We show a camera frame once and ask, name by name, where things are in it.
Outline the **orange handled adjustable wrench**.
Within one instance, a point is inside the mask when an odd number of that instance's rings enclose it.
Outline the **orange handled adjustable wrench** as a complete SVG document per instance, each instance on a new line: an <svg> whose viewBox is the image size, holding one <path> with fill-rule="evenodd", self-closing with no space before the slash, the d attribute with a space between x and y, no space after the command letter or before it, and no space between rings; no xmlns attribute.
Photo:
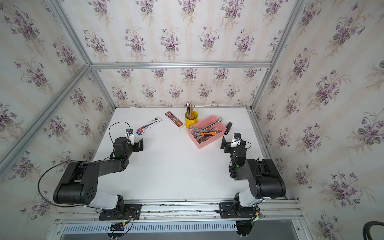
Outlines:
<svg viewBox="0 0 384 240"><path fill-rule="evenodd" d="M216 132L197 133L195 135L195 139L201 143L209 139L210 137L214 137L215 135L216 135Z"/></svg>

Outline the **pink plastic storage box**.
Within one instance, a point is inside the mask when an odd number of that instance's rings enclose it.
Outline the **pink plastic storage box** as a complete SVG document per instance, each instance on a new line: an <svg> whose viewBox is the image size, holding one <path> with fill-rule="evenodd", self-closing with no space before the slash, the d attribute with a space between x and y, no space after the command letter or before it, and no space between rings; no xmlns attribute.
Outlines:
<svg viewBox="0 0 384 240"><path fill-rule="evenodd" d="M222 139L227 130L222 121L221 117L210 116L187 127L189 137L198 149Z"/></svg>

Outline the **long silver combination wrench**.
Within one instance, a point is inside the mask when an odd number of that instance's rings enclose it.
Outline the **long silver combination wrench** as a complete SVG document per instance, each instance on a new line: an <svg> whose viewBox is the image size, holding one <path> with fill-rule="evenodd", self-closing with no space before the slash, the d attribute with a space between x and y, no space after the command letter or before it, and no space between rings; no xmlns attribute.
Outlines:
<svg viewBox="0 0 384 240"><path fill-rule="evenodd" d="M222 122L223 118L218 118L215 122L205 126L204 128L202 129L199 129L199 128L196 128L194 127L193 125L190 125L188 127L189 130L193 130L193 131L196 131L196 132L199 132L199 133L205 133L209 128L213 127L214 125L216 125L217 123L220 123Z"/></svg>

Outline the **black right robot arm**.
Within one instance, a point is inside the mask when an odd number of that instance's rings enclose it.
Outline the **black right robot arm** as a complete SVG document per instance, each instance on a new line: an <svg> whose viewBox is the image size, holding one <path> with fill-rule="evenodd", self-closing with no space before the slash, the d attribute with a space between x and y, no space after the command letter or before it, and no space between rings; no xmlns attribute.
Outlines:
<svg viewBox="0 0 384 240"><path fill-rule="evenodd" d="M222 139L221 149L230 154L229 174L235 181L246 181L247 190L237 193L230 209L236 213L249 211L265 198L276 199L286 195L286 185L271 159L248 159L247 142L241 138L228 142Z"/></svg>

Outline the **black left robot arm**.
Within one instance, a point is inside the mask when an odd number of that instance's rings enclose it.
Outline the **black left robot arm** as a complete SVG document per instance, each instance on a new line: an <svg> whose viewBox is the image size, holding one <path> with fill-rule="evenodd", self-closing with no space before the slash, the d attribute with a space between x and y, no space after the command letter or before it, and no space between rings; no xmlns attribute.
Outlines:
<svg viewBox="0 0 384 240"><path fill-rule="evenodd" d="M130 139L120 137L115 139L113 147L108 159L94 162L71 161L54 191L53 203L43 196L40 189L41 182L38 181L38 193L42 200L61 208L87 206L105 211L124 212L124 198L99 190L99 177L125 171L132 153L144 150L144 140L131 143Z"/></svg>

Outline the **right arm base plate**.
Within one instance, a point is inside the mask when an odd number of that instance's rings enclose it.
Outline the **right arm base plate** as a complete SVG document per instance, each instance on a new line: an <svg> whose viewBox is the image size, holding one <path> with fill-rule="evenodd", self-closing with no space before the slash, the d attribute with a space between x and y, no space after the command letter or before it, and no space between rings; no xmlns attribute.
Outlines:
<svg viewBox="0 0 384 240"><path fill-rule="evenodd" d="M242 207L234 202L219 203L218 213L221 219L251 219L260 212L258 206Z"/></svg>

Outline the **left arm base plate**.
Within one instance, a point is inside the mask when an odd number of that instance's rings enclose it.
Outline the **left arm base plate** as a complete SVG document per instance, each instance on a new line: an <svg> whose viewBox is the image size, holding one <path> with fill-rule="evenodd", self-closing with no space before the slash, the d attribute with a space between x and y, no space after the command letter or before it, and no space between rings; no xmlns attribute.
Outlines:
<svg viewBox="0 0 384 240"><path fill-rule="evenodd" d="M124 221L140 218L142 204L125 204L123 210L101 210L99 221Z"/></svg>

